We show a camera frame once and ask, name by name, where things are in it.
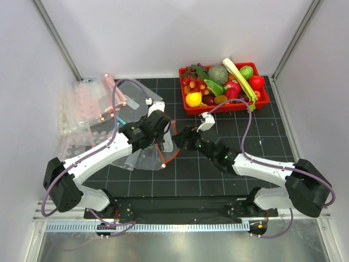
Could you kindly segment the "orange-zipper clear zip bag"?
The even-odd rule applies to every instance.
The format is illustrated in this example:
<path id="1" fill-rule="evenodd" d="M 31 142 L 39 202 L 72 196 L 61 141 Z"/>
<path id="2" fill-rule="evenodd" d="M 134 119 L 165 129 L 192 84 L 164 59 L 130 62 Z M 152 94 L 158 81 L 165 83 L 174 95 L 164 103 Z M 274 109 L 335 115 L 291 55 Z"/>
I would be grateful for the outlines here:
<path id="1" fill-rule="evenodd" d="M 164 169 L 179 154 L 179 148 L 172 140 L 172 137 L 178 134 L 176 123 L 176 121 L 171 122 L 169 130 L 164 134 L 163 142 L 119 159 L 120 167 L 130 171 Z"/>

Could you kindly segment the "brown toy kiwi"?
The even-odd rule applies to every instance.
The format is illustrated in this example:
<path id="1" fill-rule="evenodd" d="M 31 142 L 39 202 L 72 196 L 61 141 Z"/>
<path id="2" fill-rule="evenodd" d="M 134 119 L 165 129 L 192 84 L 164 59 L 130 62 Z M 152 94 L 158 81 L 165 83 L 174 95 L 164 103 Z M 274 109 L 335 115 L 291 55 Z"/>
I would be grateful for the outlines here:
<path id="1" fill-rule="evenodd" d="M 226 101 L 227 101 L 227 97 L 225 95 L 216 96 L 214 98 L 214 103 L 216 105 L 219 105 L 219 104 L 224 103 Z"/>

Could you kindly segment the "yellow toy bell pepper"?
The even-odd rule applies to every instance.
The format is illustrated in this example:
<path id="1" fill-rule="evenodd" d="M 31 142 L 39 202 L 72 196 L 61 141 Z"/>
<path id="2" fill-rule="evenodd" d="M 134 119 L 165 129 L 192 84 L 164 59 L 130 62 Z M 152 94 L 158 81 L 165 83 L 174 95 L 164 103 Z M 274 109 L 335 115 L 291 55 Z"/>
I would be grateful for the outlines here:
<path id="1" fill-rule="evenodd" d="M 185 102 L 191 108 L 198 107 L 202 103 L 202 96 L 199 92 L 189 93 L 185 97 Z"/>

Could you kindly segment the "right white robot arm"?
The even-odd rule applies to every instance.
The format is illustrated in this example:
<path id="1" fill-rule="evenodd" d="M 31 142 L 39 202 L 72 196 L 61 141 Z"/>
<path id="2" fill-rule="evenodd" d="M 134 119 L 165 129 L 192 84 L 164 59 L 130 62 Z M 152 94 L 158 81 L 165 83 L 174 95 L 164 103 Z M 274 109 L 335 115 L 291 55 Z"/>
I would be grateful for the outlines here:
<path id="1" fill-rule="evenodd" d="M 250 192 L 245 208 L 251 216 L 259 216 L 264 210 L 289 207 L 317 218 L 331 193 L 329 181 L 306 159 L 290 163 L 254 157 L 228 147 L 218 135 L 191 126 L 186 126 L 172 140 L 178 148 L 201 152 L 223 173 L 250 176 L 274 184 L 275 188 Z"/>

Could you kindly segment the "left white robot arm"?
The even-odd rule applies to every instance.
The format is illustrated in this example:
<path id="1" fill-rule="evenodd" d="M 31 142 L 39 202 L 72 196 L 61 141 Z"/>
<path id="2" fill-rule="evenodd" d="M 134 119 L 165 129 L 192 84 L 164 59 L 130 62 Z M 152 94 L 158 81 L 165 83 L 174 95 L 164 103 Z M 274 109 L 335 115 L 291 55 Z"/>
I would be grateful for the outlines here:
<path id="1" fill-rule="evenodd" d="M 43 182 L 46 198 L 52 199 L 58 212 L 79 206 L 97 211 L 102 218 L 112 217 L 116 206 L 109 193 L 83 183 L 111 162 L 162 142 L 170 124 L 167 114 L 155 110 L 116 128 L 113 136 L 85 153 L 65 161 L 50 160 Z"/>

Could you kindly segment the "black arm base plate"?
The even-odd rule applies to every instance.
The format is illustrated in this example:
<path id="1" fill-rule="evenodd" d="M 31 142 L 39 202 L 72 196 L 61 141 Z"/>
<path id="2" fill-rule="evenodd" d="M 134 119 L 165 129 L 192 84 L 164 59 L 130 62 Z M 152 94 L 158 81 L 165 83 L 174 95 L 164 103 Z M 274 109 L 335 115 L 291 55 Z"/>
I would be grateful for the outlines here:
<path id="1" fill-rule="evenodd" d="M 118 218 L 140 223 L 216 218 L 277 217 L 276 208 L 267 211 L 246 201 L 245 196 L 176 196 L 115 198 Z"/>

